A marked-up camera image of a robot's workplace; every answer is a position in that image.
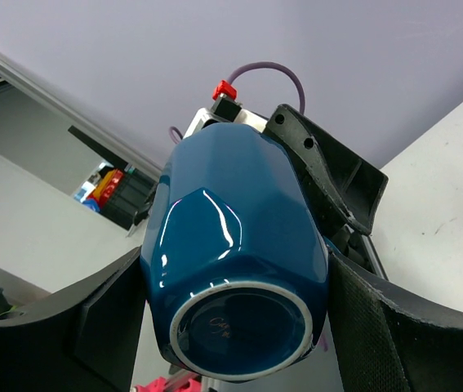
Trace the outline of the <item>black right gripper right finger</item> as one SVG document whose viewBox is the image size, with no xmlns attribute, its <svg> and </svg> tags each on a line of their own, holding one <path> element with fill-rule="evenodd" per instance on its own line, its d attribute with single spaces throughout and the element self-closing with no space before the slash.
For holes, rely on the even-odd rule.
<svg viewBox="0 0 463 392">
<path fill-rule="evenodd" d="M 346 391 L 463 391 L 463 312 L 329 254 L 330 320 Z"/>
</svg>

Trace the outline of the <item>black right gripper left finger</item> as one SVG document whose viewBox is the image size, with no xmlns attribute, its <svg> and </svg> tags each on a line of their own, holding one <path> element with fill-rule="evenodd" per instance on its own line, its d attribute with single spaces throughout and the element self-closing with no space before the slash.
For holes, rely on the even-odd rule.
<svg viewBox="0 0 463 392">
<path fill-rule="evenodd" d="M 140 249 L 0 320 L 0 391 L 128 391 L 145 310 Z"/>
</svg>

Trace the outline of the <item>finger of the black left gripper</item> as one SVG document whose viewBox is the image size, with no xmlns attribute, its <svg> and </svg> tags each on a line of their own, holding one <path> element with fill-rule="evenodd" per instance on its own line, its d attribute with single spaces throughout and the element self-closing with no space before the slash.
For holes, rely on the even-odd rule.
<svg viewBox="0 0 463 392">
<path fill-rule="evenodd" d="M 279 105 L 264 134 L 280 144 L 324 236 L 344 226 L 372 233 L 388 176 L 290 105 Z"/>
</svg>

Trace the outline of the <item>blue hexagonal mug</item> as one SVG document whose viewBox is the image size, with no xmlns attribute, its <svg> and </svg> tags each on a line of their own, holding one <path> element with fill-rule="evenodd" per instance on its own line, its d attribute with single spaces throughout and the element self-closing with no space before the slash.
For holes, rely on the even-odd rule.
<svg viewBox="0 0 463 392">
<path fill-rule="evenodd" d="M 217 122 L 174 148 L 140 262 L 168 362 L 244 382 L 318 343 L 326 244 L 286 152 L 248 125 Z"/>
</svg>

